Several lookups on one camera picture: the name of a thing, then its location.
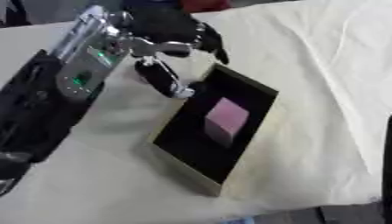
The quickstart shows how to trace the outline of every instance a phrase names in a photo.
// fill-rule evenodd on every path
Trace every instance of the white tablecloth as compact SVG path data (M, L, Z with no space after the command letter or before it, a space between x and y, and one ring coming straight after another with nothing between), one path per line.
M170 100L135 81L129 58L73 134L0 199L0 223L211 223L378 200L391 11L388 0L309 0L198 15L223 34L231 68L280 91L225 196L204 196L144 145ZM0 81L68 26L1 30ZM200 52L168 61L185 79L214 62Z

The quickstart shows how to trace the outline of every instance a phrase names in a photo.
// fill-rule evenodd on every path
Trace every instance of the pink cube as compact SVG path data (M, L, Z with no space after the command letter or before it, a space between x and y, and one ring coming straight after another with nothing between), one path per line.
M222 98L206 116L205 132L216 143L230 148L248 117L246 109Z

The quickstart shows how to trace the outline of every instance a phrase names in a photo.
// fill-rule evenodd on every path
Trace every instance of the white fabric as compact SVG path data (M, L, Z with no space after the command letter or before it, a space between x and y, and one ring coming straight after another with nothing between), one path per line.
M378 200L391 11L389 0L313 0L198 15L225 37L231 68L280 91L224 196L203 196L144 145L170 101L136 82L127 59L73 134L0 199L0 223L211 223ZM0 82L68 26L1 30ZM168 61L197 79L214 60Z

